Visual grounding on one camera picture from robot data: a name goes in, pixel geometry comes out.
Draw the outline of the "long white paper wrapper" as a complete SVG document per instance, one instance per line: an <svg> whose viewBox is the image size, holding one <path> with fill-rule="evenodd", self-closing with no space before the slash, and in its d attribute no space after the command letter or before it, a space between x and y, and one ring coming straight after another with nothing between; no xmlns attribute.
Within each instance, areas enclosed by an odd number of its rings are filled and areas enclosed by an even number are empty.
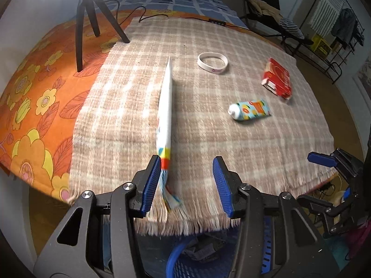
<svg viewBox="0 0 371 278"><path fill-rule="evenodd" d="M161 158L160 190L168 211L180 205L180 199L167 188L171 157L172 135L172 60L169 57L165 68L157 112L156 150Z"/></svg>

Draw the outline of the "blue plastic trash basket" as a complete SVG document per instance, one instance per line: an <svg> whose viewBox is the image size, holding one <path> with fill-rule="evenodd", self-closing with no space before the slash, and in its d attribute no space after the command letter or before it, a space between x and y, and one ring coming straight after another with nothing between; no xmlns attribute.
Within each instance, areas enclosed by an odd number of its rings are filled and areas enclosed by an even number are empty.
<svg viewBox="0 0 371 278"><path fill-rule="evenodd" d="M166 277L228 277L237 248L237 227L191 235L170 253Z"/></svg>

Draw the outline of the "orange fruit print tube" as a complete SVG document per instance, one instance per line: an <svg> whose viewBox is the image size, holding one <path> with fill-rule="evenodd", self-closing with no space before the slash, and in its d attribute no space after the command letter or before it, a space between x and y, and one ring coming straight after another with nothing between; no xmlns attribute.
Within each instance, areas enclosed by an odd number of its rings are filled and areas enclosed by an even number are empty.
<svg viewBox="0 0 371 278"><path fill-rule="evenodd" d="M246 121L271 115L264 100L237 102L228 107L228 114L236 121Z"/></svg>

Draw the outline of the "beige plaid blanket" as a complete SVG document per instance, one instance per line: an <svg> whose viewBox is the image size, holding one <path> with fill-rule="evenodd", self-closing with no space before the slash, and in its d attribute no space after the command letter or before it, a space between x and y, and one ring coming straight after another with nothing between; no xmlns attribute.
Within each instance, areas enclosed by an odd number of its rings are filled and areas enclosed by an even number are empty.
<svg viewBox="0 0 371 278"><path fill-rule="evenodd" d="M195 19L132 21L130 42L111 49L75 121L69 187L71 200L85 190L115 190L147 167L156 152L158 98L172 60L173 99L168 187L180 205L168 211L157 191L141 234L189 235L233 225L213 178L223 157L241 180L263 193L310 192L335 170L310 163L312 152L334 149L323 112L295 58L247 33ZM223 54L222 74L197 64L204 52ZM282 99L262 84L269 58L290 75L292 96ZM271 115L236 121L228 107L264 100Z"/></svg>

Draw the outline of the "red cigarette box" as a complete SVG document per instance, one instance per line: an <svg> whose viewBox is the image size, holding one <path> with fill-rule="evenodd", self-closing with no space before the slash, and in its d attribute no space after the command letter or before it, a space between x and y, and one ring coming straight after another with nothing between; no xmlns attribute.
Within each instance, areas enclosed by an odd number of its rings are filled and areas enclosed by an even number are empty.
<svg viewBox="0 0 371 278"><path fill-rule="evenodd" d="M273 58L269 58L261 84L276 96L289 100L292 96L289 72Z"/></svg>

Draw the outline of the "yellow black box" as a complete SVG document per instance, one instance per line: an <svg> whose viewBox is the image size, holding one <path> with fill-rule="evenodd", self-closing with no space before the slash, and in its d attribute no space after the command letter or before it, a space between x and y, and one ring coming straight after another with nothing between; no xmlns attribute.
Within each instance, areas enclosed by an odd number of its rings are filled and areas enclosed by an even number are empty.
<svg viewBox="0 0 371 278"><path fill-rule="evenodd" d="M326 42L326 40L317 33L313 35L311 40L313 41L313 44L309 47L309 49L320 59L327 59L331 52L331 47Z"/></svg>

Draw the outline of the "white silicone wristband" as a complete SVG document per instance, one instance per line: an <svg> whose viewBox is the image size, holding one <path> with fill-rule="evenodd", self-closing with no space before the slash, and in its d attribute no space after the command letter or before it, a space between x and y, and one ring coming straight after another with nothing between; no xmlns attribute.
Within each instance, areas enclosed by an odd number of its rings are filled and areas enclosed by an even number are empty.
<svg viewBox="0 0 371 278"><path fill-rule="evenodd" d="M229 66L228 59L223 54L215 52L199 54L197 64L203 70L214 74L224 73Z"/></svg>

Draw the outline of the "black metal drying rack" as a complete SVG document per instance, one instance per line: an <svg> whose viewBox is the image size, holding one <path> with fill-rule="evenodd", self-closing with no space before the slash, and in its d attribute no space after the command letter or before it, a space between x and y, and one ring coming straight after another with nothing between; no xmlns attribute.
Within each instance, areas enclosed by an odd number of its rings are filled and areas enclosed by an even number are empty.
<svg viewBox="0 0 371 278"><path fill-rule="evenodd" d="M335 84L348 57L365 43L365 28L355 10L348 0L314 0L301 26L312 41L302 45L310 52L304 59Z"/></svg>

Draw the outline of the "dark hanging garment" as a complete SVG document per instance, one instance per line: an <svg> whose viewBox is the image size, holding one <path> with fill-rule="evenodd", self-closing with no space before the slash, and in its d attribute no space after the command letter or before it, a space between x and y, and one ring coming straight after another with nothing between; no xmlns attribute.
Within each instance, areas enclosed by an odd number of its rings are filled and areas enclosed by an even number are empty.
<svg viewBox="0 0 371 278"><path fill-rule="evenodd" d="M331 34L337 37L343 44L349 44L356 22L357 18L350 8L342 9L331 30Z"/></svg>

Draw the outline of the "striped cloth on chair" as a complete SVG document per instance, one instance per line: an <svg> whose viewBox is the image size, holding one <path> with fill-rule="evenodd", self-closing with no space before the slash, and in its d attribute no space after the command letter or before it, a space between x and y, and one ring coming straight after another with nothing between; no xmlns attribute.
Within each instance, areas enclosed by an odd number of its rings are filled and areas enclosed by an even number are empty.
<svg viewBox="0 0 371 278"><path fill-rule="evenodd" d="M279 21L279 25L290 35L300 40L305 39L300 28L289 18L281 18Z"/></svg>

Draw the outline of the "orange floral bedsheet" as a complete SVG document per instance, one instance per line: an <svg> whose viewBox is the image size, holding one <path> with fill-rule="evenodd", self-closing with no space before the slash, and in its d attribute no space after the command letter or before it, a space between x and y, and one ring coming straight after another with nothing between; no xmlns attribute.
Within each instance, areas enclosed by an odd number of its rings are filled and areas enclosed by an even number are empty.
<svg viewBox="0 0 371 278"><path fill-rule="evenodd" d="M69 187L72 134L118 34L100 16L101 36L83 26L84 68L74 64L75 21L54 27L19 65L1 95L1 167L61 202Z"/></svg>

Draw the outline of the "beige cloth on chair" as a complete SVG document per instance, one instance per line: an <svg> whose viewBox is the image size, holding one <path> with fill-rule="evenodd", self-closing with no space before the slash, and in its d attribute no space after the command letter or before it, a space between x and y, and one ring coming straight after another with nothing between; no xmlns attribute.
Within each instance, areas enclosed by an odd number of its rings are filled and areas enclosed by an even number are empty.
<svg viewBox="0 0 371 278"><path fill-rule="evenodd" d="M279 23L280 19L283 18L281 12L270 6L268 3L262 0L247 0L249 5L252 7L252 12L259 16L271 16L276 22Z"/></svg>

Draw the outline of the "black folding chair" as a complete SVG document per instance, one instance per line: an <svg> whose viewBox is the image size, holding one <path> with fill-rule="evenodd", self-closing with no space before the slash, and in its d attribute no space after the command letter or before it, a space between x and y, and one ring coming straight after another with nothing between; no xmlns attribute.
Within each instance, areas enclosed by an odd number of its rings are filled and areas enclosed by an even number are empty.
<svg viewBox="0 0 371 278"><path fill-rule="evenodd" d="M287 39L298 42L298 46L311 46L314 44L310 38L305 37L300 27L291 19L281 14L279 0L243 0L243 16L241 20L256 21L276 33L273 37L281 38L281 45L286 45Z"/></svg>

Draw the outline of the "blue checked bedsheet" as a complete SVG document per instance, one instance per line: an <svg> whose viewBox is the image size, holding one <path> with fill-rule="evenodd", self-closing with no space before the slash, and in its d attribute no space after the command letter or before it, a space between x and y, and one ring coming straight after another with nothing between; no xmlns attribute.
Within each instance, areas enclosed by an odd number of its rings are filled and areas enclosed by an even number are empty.
<svg viewBox="0 0 371 278"><path fill-rule="evenodd" d="M247 29L246 24L239 19L236 11L230 9L222 0L118 0L121 4L118 12L118 22L134 11L134 15L145 13L147 16L166 14L167 16L202 17L207 20L225 21L227 26Z"/></svg>

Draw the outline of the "black mini tripod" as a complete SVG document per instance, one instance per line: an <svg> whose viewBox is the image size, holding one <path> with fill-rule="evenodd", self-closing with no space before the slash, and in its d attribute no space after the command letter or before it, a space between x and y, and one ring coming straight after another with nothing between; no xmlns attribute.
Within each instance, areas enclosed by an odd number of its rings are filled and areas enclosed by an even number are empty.
<svg viewBox="0 0 371 278"><path fill-rule="evenodd" d="M118 0L79 0L75 16L75 57L77 72L83 70L83 29L84 17L87 14L93 34L99 37L101 32L97 20L96 7L102 12L114 30L124 43L129 43L130 40L118 23L118 12L121 4Z"/></svg>

